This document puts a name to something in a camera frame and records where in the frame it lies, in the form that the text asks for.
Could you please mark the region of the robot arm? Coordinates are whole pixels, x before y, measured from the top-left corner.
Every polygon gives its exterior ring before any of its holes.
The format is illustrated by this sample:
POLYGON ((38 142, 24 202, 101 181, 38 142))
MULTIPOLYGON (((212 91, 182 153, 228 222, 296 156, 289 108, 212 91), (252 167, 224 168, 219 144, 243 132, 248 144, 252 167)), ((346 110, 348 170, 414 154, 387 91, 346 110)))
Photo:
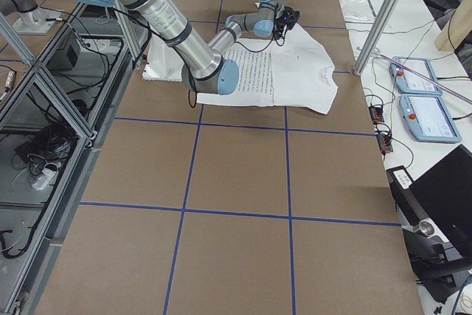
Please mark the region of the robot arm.
MULTIPOLYGON (((85 4, 111 7, 116 0, 76 0, 85 4)), ((223 53, 245 32, 261 38, 284 38, 299 20, 299 12, 282 0, 258 0, 255 13, 231 15, 225 27, 210 41, 192 28, 190 21, 173 0, 119 0, 149 23, 165 44, 184 62, 182 80, 195 93, 231 94, 238 85, 239 68, 223 53)))

